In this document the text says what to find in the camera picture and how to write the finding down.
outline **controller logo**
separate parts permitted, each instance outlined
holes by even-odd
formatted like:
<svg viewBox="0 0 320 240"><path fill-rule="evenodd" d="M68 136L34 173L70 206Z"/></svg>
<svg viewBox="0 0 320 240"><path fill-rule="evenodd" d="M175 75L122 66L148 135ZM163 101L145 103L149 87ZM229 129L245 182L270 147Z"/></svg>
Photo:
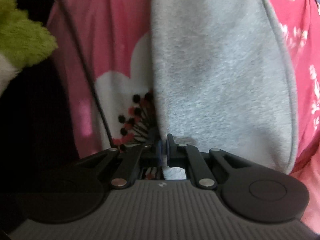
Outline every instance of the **controller logo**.
<svg viewBox="0 0 320 240"><path fill-rule="evenodd" d="M160 187L167 186L167 184L166 184L165 182L159 183L158 185L159 185Z"/></svg>

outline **metal rivet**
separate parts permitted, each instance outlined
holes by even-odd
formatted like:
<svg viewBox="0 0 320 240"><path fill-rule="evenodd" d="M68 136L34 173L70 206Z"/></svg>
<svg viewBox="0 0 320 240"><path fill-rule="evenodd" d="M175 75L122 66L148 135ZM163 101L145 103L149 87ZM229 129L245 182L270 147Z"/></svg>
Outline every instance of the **metal rivet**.
<svg viewBox="0 0 320 240"><path fill-rule="evenodd" d="M127 181L125 179L116 178L111 181L111 184L115 187L122 187L127 184Z"/></svg>
<svg viewBox="0 0 320 240"><path fill-rule="evenodd" d="M213 179L201 179L199 180L199 184L204 187L211 187L214 185Z"/></svg>

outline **floral pattern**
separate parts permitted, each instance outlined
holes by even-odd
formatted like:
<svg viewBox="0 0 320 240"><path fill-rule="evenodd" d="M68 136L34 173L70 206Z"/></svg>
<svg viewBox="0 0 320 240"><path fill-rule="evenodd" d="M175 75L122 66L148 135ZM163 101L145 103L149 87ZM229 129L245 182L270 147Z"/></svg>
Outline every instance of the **floral pattern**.
<svg viewBox="0 0 320 240"><path fill-rule="evenodd" d="M153 93L148 92L144 98L136 94L132 97L133 106L129 107L125 116L118 116L123 126L120 130L121 138L113 138L113 143L121 151L128 145L142 144L148 138L149 130L156 127L156 114L153 104Z"/></svg>
<svg viewBox="0 0 320 240"><path fill-rule="evenodd" d="M292 32L289 32L288 26L282 25L281 23L280 27L289 50L294 48L300 49L305 46L308 38L308 31L302 31L300 28L293 27Z"/></svg>
<svg viewBox="0 0 320 240"><path fill-rule="evenodd" d="M310 71L310 78L314 82L314 95L316 97L316 99L312 101L312 105L311 105L311 114L314 117L313 127L314 127L314 133L315 133L319 125L319 116L315 116L315 115L316 113L318 113L318 111L320 111L320 86L319 86L317 72L314 65L311 65L309 67L309 71Z"/></svg>

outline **red fabric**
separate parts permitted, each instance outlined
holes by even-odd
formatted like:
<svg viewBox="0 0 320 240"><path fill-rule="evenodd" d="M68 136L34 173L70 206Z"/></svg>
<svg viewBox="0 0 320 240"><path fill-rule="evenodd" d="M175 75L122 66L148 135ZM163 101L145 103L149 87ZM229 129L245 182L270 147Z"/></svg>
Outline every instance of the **red fabric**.
<svg viewBox="0 0 320 240"><path fill-rule="evenodd" d="M292 176L310 192L302 217L320 233L320 16L315 0L270 0L281 24L295 70L299 146Z"/></svg>

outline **green fuzzy fabric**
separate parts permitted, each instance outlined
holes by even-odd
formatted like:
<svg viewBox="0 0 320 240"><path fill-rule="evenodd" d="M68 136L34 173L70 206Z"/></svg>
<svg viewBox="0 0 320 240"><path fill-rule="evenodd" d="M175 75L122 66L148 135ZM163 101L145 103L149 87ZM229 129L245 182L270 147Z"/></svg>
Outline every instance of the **green fuzzy fabric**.
<svg viewBox="0 0 320 240"><path fill-rule="evenodd" d="M18 70L47 58L55 49L55 38L40 22L17 9L16 0L0 0L0 53Z"/></svg>

